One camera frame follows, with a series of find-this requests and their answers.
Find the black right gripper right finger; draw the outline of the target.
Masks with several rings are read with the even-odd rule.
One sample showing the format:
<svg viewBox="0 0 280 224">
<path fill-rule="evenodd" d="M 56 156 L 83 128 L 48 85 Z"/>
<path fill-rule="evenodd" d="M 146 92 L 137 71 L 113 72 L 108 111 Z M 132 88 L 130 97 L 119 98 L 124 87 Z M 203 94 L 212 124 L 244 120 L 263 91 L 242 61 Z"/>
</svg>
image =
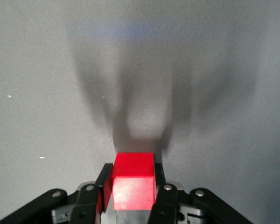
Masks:
<svg viewBox="0 0 280 224">
<path fill-rule="evenodd" d="M 196 188 L 186 193 L 176 184 L 166 182 L 163 165 L 156 163 L 157 197 L 149 224 L 250 224 L 251 221 L 208 189 Z"/>
</svg>

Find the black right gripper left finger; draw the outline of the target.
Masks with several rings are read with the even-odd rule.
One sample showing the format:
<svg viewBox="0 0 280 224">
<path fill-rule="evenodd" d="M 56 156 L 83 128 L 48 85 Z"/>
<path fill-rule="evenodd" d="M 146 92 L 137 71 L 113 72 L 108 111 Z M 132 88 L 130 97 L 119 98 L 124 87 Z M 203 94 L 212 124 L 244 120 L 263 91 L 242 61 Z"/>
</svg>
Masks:
<svg viewBox="0 0 280 224">
<path fill-rule="evenodd" d="M 85 182 L 68 195 L 51 189 L 20 207 L 0 224 L 99 224 L 112 194 L 113 164 L 106 163 L 94 182 Z"/>
</svg>

